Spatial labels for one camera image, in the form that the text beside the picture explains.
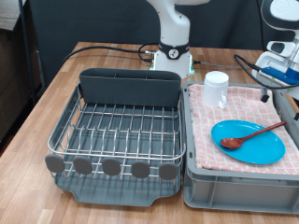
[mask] gray plastic tray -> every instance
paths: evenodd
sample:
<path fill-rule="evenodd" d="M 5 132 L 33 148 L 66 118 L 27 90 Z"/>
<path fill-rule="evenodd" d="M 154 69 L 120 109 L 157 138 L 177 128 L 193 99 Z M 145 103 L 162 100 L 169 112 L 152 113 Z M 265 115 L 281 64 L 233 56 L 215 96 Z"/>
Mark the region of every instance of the gray plastic tray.
<path fill-rule="evenodd" d="M 267 175 L 197 169 L 195 167 L 192 121 L 188 87 L 202 82 L 185 82 L 183 104 L 187 140 L 184 176 L 184 201 L 190 207 L 223 210 L 243 210 L 299 214 L 299 176 Z M 259 88 L 258 85 L 231 84 Z M 279 91 L 274 92 L 275 105 L 283 120 L 289 122 L 287 131 L 298 146 L 298 122 L 290 105 Z"/>

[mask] black cable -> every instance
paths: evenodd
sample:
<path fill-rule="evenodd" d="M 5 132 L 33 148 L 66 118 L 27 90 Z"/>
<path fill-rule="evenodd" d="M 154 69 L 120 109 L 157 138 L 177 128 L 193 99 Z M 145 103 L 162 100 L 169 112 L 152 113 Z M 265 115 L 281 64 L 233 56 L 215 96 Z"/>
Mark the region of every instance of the black cable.
<path fill-rule="evenodd" d="M 264 86 L 264 87 L 266 87 L 267 89 L 269 89 L 269 90 L 285 90 L 285 89 L 290 89 L 290 88 L 295 88 L 295 87 L 299 87 L 299 84 L 296 84 L 296 85 L 291 85 L 291 86 L 286 86 L 286 87 L 271 87 L 271 86 L 267 86 L 267 85 L 265 85 L 265 84 L 263 84 L 261 81 L 259 81 L 258 79 L 256 79 L 253 75 L 252 75 L 252 73 L 243 65 L 243 63 L 242 62 L 240 62 L 239 61 L 239 59 L 241 60 L 241 61 L 243 61 L 246 65 L 248 65 L 250 68 L 252 68 L 252 69 L 254 69 L 254 70 L 256 70 L 256 71 L 258 71 L 258 72 L 260 72 L 261 70 L 262 70 L 262 68 L 261 67 L 259 67 L 259 66 L 257 66 L 257 65 L 255 65 L 255 64 L 253 64 L 253 63 L 249 63 L 249 62 L 247 62 L 244 58 L 242 58 L 241 56 L 239 56 L 239 55 L 237 55 L 237 54 L 235 54 L 235 56 L 234 56 L 234 58 L 235 58 L 235 61 L 243 68 L 243 70 L 254 80 L 254 81 L 256 81 L 257 83 L 259 83 L 261 86 Z"/>
<path fill-rule="evenodd" d="M 82 49 L 78 49 L 75 50 L 73 52 L 71 52 L 70 54 L 68 54 L 63 61 L 63 64 L 65 63 L 65 61 L 67 59 L 69 59 L 69 57 L 73 56 L 74 54 L 77 54 L 79 52 L 82 52 L 83 50 L 87 50 L 87 49 L 113 49 L 113 50 L 117 50 L 117 51 L 122 51 L 122 52 L 126 52 L 126 53 L 145 53 L 146 51 L 144 50 L 132 50 L 132 49 L 118 49 L 118 48 L 113 48 L 113 47 L 106 47 L 106 46 L 90 46 L 90 47 L 86 47 L 86 48 L 82 48 Z"/>
<path fill-rule="evenodd" d="M 256 5 L 258 7 L 258 11 L 259 11 L 259 18 L 260 18 L 260 28 L 261 28 L 261 39 L 262 39 L 262 47 L 263 47 L 263 51 L 266 51 L 265 47 L 264 47 L 264 41 L 263 41 L 263 19 L 262 19 L 262 12 L 260 9 L 260 4 L 259 4 L 259 0 L 255 0 L 256 1 Z"/>
<path fill-rule="evenodd" d="M 222 65 L 222 64 L 215 64 L 215 63 L 205 63 L 205 62 L 200 62 L 200 61 L 193 61 L 193 64 L 199 64 L 199 63 L 210 65 L 210 66 L 222 67 L 222 68 L 240 68 L 240 66 L 230 66 L 230 65 Z"/>
<path fill-rule="evenodd" d="M 151 61 L 152 61 L 152 59 L 144 59 L 142 56 L 141 56 L 141 50 L 144 48 L 144 47 L 146 47 L 147 45 L 158 45 L 159 43 L 150 43 L 150 44 L 145 44 L 145 45 L 142 45 L 140 48 L 139 48 L 139 50 L 138 50 L 138 56 L 139 56 L 139 58 L 142 60 L 142 61 L 144 61 L 144 62 L 146 62 L 146 63 L 151 63 Z"/>

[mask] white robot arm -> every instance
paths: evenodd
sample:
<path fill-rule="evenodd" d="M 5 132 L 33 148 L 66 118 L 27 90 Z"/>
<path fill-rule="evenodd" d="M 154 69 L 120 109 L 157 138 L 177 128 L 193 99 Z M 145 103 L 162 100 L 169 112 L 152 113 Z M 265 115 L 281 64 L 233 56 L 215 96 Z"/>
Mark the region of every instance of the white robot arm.
<path fill-rule="evenodd" d="M 182 78 L 194 73 L 189 53 L 189 19 L 176 11 L 176 5 L 201 5 L 210 0 L 148 0 L 156 9 L 161 24 L 159 50 L 155 53 L 153 70 L 176 72 Z"/>
<path fill-rule="evenodd" d="M 292 42 L 271 41 L 269 51 L 263 53 L 256 65 L 262 68 L 252 74 L 261 82 L 273 87 L 288 87 L 299 84 L 299 1 L 264 0 L 263 20 L 272 28 L 295 33 Z M 299 87 L 288 90 L 299 100 Z"/>

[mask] pink dish towel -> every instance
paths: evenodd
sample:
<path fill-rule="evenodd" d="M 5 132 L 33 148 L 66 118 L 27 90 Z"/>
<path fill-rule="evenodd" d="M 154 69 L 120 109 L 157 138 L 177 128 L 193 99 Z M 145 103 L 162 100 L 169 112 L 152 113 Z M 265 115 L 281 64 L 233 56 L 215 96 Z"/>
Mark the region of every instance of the pink dish towel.
<path fill-rule="evenodd" d="M 260 101 L 260 89 L 229 87 L 228 106 L 225 109 L 204 105 L 202 102 L 204 86 L 202 85 L 191 85 L 189 92 L 196 167 L 198 169 L 299 175 L 298 148 L 284 127 L 277 128 L 272 132 L 283 141 L 286 154 L 280 161 L 267 165 L 237 161 L 218 149 L 211 138 L 211 130 L 214 125 L 227 119 L 247 120 L 264 127 L 281 122 L 273 105 L 272 92 L 268 92 L 270 98 L 265 104 Z"/>

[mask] white mug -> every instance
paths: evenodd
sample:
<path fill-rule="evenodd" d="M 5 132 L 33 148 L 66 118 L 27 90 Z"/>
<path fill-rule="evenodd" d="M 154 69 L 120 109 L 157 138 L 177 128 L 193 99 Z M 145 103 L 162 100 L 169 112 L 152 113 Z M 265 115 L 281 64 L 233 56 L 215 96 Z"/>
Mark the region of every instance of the white mug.
<path fill-rule="evenodd" d="M 210 72 L 206 74 L 204 85 L 204 104 L 211 107 L 227 106 L 227 90 L 229 77 L 223 72 Z"/>

